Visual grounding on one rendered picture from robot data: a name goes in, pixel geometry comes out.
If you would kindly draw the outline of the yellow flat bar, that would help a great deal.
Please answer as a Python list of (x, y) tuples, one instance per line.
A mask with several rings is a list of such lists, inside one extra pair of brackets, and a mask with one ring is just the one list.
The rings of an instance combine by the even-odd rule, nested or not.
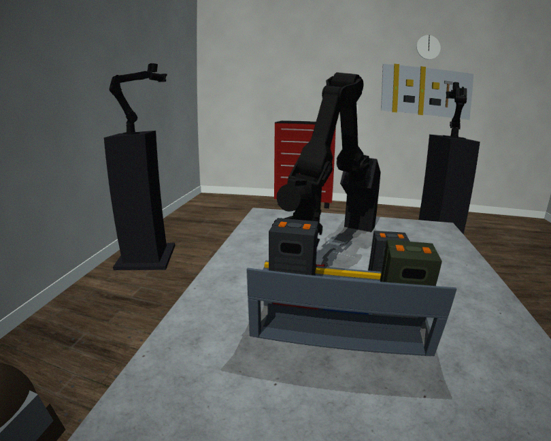
[[(269, 268), (269, 262), (265, 262), (265, 268)], [(379, 273), (356, 272), (356, 271), (327, 269), (327, 268), (319, 268), (319, 267), (316, 267), (315, 274), (347, 276), (347, 277), (355, 277), (355, 278), (370, 278), (370, 279), (378, 279), (378, 280), (380, 280), (380, 277), (381, 277), (381, 274)]]

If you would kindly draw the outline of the olive green tool case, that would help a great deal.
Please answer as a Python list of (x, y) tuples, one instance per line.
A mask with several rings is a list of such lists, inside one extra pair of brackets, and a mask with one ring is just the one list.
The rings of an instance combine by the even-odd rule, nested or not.
[(441, 263), (432, 243), (387, 240), (380, 282), (436, 286)]

